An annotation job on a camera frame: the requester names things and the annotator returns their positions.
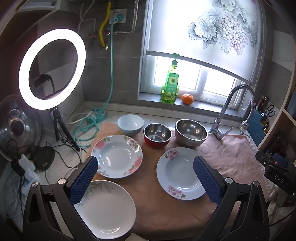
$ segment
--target light blue bowl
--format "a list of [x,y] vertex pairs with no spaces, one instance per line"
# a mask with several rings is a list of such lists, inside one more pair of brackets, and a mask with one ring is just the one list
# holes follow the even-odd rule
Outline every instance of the light blue bowl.
[[123,115],[118,119],[117,125],[124,135],[132,137],[140,133],[144,120],[138,115]]

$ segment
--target window sill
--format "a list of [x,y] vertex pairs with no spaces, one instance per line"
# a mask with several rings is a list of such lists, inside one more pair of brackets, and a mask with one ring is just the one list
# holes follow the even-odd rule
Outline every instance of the window sill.
[[[160,101],[160,95],[150,93],[140,93],[138,97],[138,105],[177,110],[213,117],[218,117],[222,109],[222,106],[204,103],[201,101],[193,101],[193,103],[188,106],[182,103],[181,98],[177,98],[174,104],[165,104]],[[227,109],[223,118],[238,122],[243,121],[243,116],[241,116],[237,110],[233,109]]]

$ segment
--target stainless steel bowl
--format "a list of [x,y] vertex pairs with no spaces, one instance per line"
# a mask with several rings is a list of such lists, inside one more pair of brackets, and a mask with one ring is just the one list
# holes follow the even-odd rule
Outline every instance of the stainless steel bowl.
[[185,147],[198,147],[207,138],[207,130],[194,120],[178,120],[175,125],[177,141]]
[[152,148],[163,148],[171,138],[171,130],[162,124],[153,123],[144,128],[144,140]]

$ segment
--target red bowl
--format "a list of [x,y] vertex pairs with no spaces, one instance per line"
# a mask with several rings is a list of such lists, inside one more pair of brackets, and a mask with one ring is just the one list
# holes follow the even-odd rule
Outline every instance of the red bowl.
[[144,141],[153,149],[165,147],[172,138],[171,130],[165,125],[153,123],[147,125],[144,130]]

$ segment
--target blue gripper pad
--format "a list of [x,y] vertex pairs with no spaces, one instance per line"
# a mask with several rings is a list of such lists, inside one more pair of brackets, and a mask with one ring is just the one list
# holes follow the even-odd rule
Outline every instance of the blue gripper pad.
[[94,175],[98,170],[98,160],[93,156],[91,157],[92,159],[80,172],[80,175],[76,178],[76,180],[73,182],[73,184],[69,188],[69,191],[70,191],[69,201],[71,205],[74,205],[81,201],[89,184],[91,183]]
[[202,156],[197,156],[194,158],[194,161],[193,161],[194,172],[197,175],[198,179],[200,180],[211,202],[219,205],[222,202],[221,186],[218,184],[218,182],[215,180],[215,178],[209,171],[208,168],[211,168],[210,165],[207,163],[209,167],[206,167],[203,161],[201,160],[201,158],[204,159]]

